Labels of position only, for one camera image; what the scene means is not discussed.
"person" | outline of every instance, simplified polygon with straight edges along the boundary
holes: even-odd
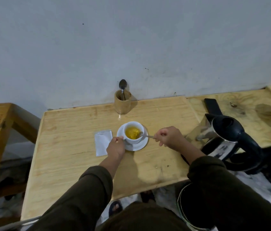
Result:
[[[203,154],[173,126],[159,130],[154,138],[159,146],[179,152],[190,163],[188,177],[201,191],[219,231],[271,230],[271,204],[228,172],[221,160]],[[112,179],[125,153],[123,139],[114,137],[107,153],[29,230],[189,230],[172,211],[142,202],[130,204],[96,228],[110,202]]]

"kettle lid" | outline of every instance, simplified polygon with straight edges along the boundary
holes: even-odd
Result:
[[[212,120],[214,131],[223,139],[237,142],[240,134],[244,132],[244,128],[235,118],[217,115]]]

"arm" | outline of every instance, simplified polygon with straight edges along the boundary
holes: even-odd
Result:
[[[218,230],[271,230],[271,203],[228,172],[221,160],[203,154],[175,127],[154,137],[190,163],[188,177],[202,192]]]
[[[125,153],[123,140],[114,137],[107,153],[100,165],[88,168],[29,230],[95,230],[111,200],[112,178]]]

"wooden cup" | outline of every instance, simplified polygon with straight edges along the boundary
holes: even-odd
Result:
[[[119,114],[126,114],[130,111],[131,93],[124,90],[126,100],[121,100],[122,90],[118,90],[114,94],[114,109]]]

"hand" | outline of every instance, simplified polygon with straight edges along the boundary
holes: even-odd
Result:
[[[187,140],[181,134],[179,129],[174,126],[162,128],[154,135],[156,142],[159,142],[159,146],[164,145],[175,151],[181,151],[182,147],[187,144]]]
[[[121,160],[125,153],[125,145],[123,142],[123,136],[113,137],[109,146],[107,147],[107,153],[109,157]]]

